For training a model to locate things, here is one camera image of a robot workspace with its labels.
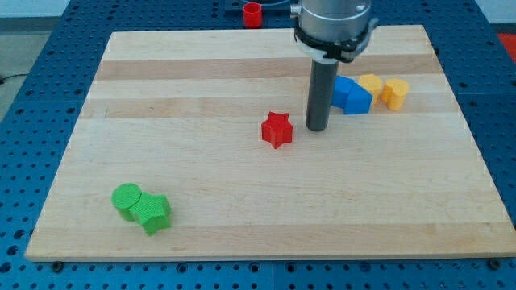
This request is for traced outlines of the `black mounting flange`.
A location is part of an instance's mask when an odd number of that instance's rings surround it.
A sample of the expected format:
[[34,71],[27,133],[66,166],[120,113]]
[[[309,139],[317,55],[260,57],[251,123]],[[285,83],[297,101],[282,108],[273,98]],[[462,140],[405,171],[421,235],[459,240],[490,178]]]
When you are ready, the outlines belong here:
[[296,24],[293,37],[299,49],[320,64],[351,63],[366,49],[377,24],[378,19],[373,18],[357,37],[333,42],[315,39]]

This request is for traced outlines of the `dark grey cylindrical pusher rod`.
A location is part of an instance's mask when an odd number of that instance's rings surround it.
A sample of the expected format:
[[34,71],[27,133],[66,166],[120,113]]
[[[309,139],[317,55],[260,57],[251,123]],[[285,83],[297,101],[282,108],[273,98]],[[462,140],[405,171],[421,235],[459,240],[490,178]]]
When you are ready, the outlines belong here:
[[327,128],[338,67],[338,62],[320,64],[312,61],[306,109],[306,127],[311,131]]

